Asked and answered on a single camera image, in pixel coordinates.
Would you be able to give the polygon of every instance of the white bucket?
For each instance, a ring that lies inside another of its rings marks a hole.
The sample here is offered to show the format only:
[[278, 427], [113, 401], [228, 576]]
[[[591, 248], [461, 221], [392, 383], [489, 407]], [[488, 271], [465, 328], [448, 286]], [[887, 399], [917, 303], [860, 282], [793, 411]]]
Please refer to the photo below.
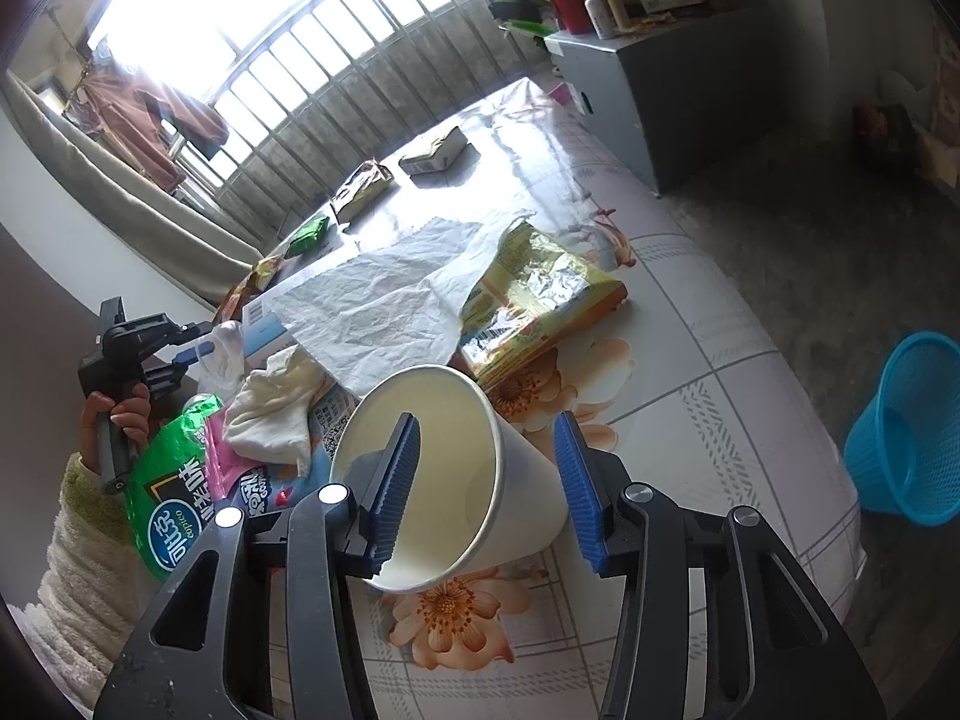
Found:
[[370, 583], [392, 593], [428, 589], [456, 574], [549, 546], [566, 522], [557, 466], [527, 442], [459, 371], [403, 370], [354, 412], [333, 459], [342, 481], [359, 455], [383, 449], [403, 412], [421, 423], [421, 459], [394, 556]]

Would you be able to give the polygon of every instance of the blue basket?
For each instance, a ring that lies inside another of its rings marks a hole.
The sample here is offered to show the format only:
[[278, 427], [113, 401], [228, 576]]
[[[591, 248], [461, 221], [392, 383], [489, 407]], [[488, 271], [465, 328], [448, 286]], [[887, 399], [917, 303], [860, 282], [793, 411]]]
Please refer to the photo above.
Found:
[[894, 349], [847, 437], [844, 463], [871, 512], [918, 525], [960, 512], [960, 346], [916, 333]]

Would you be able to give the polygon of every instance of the white bottle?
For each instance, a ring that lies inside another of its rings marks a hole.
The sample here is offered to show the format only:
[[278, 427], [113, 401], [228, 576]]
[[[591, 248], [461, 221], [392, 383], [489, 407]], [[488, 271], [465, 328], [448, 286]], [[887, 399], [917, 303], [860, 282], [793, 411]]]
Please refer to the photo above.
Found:
[[593, 22], [593, 28], [597, 30], [597, 37], [600, 40], [610, 40], [616, 37], [616, 29], [613, 26], [613, 17], [607, 9], [607, 4], [603, 0], [587, 0], [584, 2], [587, 6], [587, 13]]

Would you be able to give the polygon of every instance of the gray cabinet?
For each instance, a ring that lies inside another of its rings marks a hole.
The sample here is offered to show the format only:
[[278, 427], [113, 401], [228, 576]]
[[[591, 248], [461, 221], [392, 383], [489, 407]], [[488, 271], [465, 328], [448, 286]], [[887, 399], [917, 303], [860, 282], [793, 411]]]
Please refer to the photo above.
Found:
[[655, 191], [668, 191], [784, 120], [764, 0], [644, 35], [546, 40], [584, 123]]

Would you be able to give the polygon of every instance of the white paper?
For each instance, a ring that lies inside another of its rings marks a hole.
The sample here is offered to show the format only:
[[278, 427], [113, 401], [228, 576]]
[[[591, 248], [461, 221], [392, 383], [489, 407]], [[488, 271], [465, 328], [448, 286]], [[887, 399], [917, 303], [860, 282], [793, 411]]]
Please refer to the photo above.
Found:
[[360, 254], [272, 300], [306, 351], [356, 395], [412, 365], [445, 365], [460, 312], [504, 233], [523, 214], [491, 223], [432, 218], [393, 247]]

